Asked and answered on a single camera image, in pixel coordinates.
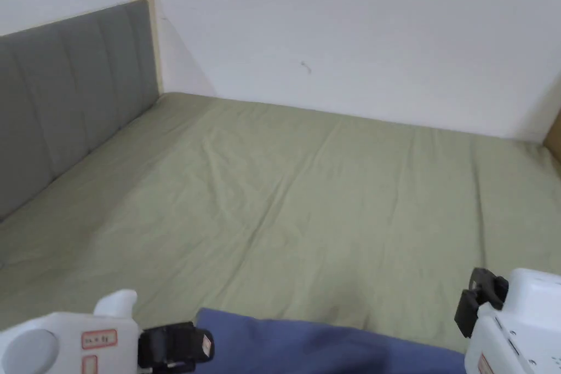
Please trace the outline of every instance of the wooden bed frame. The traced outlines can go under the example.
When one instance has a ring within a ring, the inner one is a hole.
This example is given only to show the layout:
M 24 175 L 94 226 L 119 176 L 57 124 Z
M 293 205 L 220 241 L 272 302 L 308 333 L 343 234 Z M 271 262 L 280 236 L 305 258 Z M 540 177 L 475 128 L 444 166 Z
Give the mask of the wooden bed frame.
M 545 137 L 543 145 L 549 149 L 557 162 L 561 163 L 561 112 L 549 128 L 549 133 Z

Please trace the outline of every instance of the wall mark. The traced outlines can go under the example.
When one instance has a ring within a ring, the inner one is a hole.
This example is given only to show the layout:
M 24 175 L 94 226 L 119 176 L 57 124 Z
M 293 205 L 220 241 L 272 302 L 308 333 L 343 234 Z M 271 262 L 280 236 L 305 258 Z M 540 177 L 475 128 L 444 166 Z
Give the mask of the wall mark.
M 300 62 L 300 66 L 305 67 L 308 71 L 308 74 L 312 74 L 312 69 L 303 60 Z

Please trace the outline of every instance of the label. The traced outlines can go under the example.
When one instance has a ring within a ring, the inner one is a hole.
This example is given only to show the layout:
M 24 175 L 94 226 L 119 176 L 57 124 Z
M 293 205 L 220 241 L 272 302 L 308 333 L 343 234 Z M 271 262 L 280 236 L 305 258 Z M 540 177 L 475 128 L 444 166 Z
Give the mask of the label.
M 207 335 L 203 335 L 203 352 L 205 352 L 206 356 L 210 356 L 210 348 L 212 347 L 212 344 L 209 341 L 209 338 L 207 337 Z
M 484 354 L 482 354 L 482 356 L 479 357 L 477 368 L 479 369 L 479 372 L 481 374 L 494 374 Z
M 82 357 L 82 374 L 98 374 L 98 357 L 96 355 Z
M 94 330 L 82 333 L 82 349 L 117 346 L 117 330 Z

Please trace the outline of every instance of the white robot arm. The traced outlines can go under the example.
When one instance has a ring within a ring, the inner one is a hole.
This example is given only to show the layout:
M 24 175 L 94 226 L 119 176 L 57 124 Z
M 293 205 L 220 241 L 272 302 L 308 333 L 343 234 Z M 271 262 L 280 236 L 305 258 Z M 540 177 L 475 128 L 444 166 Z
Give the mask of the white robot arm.
M 475 269 L 455 321 L 470 344 L 467 374 L 561 374 L 561 277 Z
M 182 374 L 212 359 L 209 331 L 142 331 L 135 302 L 135 291 L 121 290 L 93 314 L 52 313 L 0 332 L 0 374 Z M 454 319 L 471 338 L 467 374 L 561 374 L 561 277 L 516 269 L 508 282 L 476 268 Z
M 142 331 L 136 292 L 99 300 L 93 314 L 51 313 L 0 332 L 0 374 L 179 374 L 214 356 L 207 330 L 179 323 Z

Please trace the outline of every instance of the blue cloth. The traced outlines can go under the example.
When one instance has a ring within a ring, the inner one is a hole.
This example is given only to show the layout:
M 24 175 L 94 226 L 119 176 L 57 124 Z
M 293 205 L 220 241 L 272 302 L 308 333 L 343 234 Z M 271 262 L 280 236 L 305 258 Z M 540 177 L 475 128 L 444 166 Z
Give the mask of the blue cloth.
M 463 355 L 347 327 L 202 309 L 214 359 L 197 374 L 465 374 Z

